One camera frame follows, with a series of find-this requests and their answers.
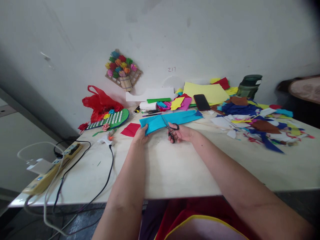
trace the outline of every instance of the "red plastic bag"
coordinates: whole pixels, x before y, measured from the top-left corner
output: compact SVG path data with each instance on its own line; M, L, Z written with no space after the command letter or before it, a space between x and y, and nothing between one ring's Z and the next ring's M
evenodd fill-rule
M97 93L91 91L89 88L93 87ZM115 112L119 112L123 109L123 106L114 101L109 97L104 91L95 86L89 85L88 91L93 93L91 97L85 97L82 99L82 103L85 107L90 107L93 109L91 115L91 123L101 121L106 114L111 109L114 109Z

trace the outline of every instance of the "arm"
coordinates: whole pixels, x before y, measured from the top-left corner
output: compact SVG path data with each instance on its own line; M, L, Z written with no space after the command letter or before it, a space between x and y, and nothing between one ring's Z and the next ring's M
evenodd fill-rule
M178 142L192 143L234 211L261 239L308 239L312 235L313 228L304 218L201 133L180 125L173 135Z
M93 240L138 239L145 187L145 131L138 129L112 187Z

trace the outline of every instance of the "power strip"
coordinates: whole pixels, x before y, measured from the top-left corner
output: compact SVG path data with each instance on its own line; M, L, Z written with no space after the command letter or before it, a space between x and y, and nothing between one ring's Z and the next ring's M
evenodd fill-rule
M83 145L81 143L74 142L64 151L64 160L60 172L67 166L71 159L77 155L82 147ZM61 159L56 159L53 164L54 166L48 172L45 174L40 174L38 177L36 177L22 192L32 196L43 193L56 175L61 164Z

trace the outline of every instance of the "black phone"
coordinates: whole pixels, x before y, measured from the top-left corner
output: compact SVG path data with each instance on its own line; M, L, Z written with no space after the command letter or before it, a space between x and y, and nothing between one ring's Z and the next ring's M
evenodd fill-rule
M193 95L193 98L199 111L208 111L211 109L204 94Z

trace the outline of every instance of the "table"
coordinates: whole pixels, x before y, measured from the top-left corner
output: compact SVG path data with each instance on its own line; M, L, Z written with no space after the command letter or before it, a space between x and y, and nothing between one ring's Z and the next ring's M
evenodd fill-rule
M227 136L226 131L215 128L210 121L214 115L203 115L203 119L185 124L194 128L210 139L226 154L249 170L272 191L295 191L319 189L320 187L320 130L296 121L315 139L303 138L298 146L278 147L285 154L276 153L264 145L249 142L247 138L237 136L240 140ZM110 181L94 203L105 203L111 188L126 158L131 137L120 132L130 123L139 123L142 114L130 116L129 120L114 134L114 166ZM106 144L97 140L103 134L92 135L100 128L85 131L78 140L90 141L92 146L75 167L67 174L59 205L83 204L90 202L105 185L111 167L112 156ZM166 199L179 197L196 197L220 195L220 189L201 158L188 142L171 144L167 138L167 129L156 132L146 146L146 199ZM84 148L69 163L75 162L88 147ZM52 187L48 205L53 205L60 180ZM22 207L28 195L21 193L9 207ZM32 206L43 206L44 194L33 197Z

